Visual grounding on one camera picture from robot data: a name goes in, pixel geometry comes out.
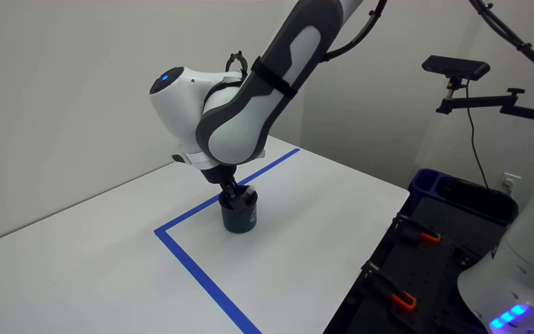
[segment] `white wall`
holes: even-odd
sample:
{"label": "white wall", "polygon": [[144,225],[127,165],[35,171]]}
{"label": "white wall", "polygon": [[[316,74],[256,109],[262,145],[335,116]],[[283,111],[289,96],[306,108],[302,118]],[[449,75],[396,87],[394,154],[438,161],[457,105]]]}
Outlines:
{"label": "white wall", "polygon": [[[281,11],[272,1],[0,0],[0,236],[169,163],[153,80],[178,65],[222,71],[239,49],[252,62]],[[299,140],[301,105],[278,121],[280,138]]]}
{"label": "white wall", "polygon": [[[334,47],[358,32],[375,3],[364,1]],[[498,0],[494,11],[534,44],[534,1]],[[434,112],[447,80],[422,70],[432,54],[486,61],[492,70],[471,84],[472,96],[523,87],[528,92],[519,104],[534,108],[534,64],[491,31],[468,1],[390,1],[358,47],[309,79],[301,145],[399,186],[421,167],[481,182],[466,112]],[[524,205],[534,186],[534,122],[496,109],[475,110],[473,119],[490,186],[504,171],[521,175],[513,197]]]}

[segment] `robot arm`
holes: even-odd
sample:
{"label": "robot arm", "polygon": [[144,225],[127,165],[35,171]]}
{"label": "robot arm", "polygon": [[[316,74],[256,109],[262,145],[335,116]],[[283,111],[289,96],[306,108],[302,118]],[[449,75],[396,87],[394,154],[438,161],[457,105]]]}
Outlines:
{"label": "robot arm", "polygon": [[257,158],[273,122],[361,2],[297,2],[246,80],[240,72],[203,73],[184,67],[162,74],[150,89],[151,101],[178,140],[184,160],[207,171]]}

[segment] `electrical outlet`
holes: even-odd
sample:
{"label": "electrical outlet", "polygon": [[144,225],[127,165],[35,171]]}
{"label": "electrical outlet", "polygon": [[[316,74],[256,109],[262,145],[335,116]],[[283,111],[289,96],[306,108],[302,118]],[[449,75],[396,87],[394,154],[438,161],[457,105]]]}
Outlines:
{"label": "electrical outlet", "polygon": [[515,184],[520,180],[522,180],[522,178],[518,175],[504,173],[502,177],[500,177],[500,179],[498,180],[496,190],[499,190],[502,193],[510,196],[512,195],[512,191],[515,188]]}

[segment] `blue indicator light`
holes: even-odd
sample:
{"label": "blue indicator light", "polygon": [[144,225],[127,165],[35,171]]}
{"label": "blue indicator light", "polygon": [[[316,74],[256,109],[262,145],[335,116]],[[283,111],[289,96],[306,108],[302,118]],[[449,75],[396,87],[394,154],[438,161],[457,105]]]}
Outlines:
{"label": "blue indicator light", "polygon": [[526,308],[522,305],[517,305],[511,308],[510,311],[512,311],[512,313],[514,313],[515,315],[521,315],[526,312]]}
{"label": "blue indicator light", "polygon": [[500,319],[496,318],[491,323],[489,323],[493,328],[502,328],[504,324]]}
{"label": "blue indicator light", "polygon": [[502,318],[502,320],[504,322],[511,322],[513,321],[515,318],[510,314],[510,312],[506,312],[506,313],[503,313],[500,318]]}

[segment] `black cable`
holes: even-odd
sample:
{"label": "black cable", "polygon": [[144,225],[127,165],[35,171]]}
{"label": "black cable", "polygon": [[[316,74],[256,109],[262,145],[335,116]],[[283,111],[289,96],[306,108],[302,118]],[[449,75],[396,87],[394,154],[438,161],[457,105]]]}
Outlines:
{"label": "black cable", "polygon": [[372,30],[372,28],[375,26],[376,22],[380,18],[380,15],[382,15],[382,11],[384,9],[384,6],[386,6],[387,1],[388,0],[379,0],[378,4],[376,5],[376,9],[370,11],[370,18],[368,19],[362,30],[358,32],[358,35],[356,35],[353,40],[351,40],[346,45],[343,45],[339,49],[325,53],[323,59],[320,62],[323,63],[325,61],[330,61],[333,58],[337,58],[346,53],[347,51],[353,49],[356,45],[358,45],[366,37],[370,30]]}
{"label": "black cable", "polygon": [[515,32],[513,32],[504,22],[502,22],[490,9],[492,4],[487,4],[483,0],[469,0],[471,6],[481,15],[483,20],[494,30],[500,37],[516,47],[525,57],[534,63],[534,50],[530,43],[525,43]]}
{"label": "black cable", "polygon": [[[469,80],[467,80],[467,85],[465,87],[467,98],[469,98]],[[479,162],[479,156],[477,156],[477,150],[475,149],[475,125],[473,125],[473,118],[471,118],[471,110],[467,108],[467,115],[469,116],[469,122],[471,123],[471,147],[473,148],[473,154],[475,154],[475,160],[477,161],[477,165],[479,166],[479,171],[481,172],[481,176],[483,177],[483,183],[485,184],[485,188],[487,190],[490,190],[490,187],[488,186],[488,182],[485,179],[485,173],[483,172],[483,167],[481,167],[481,163]]]}

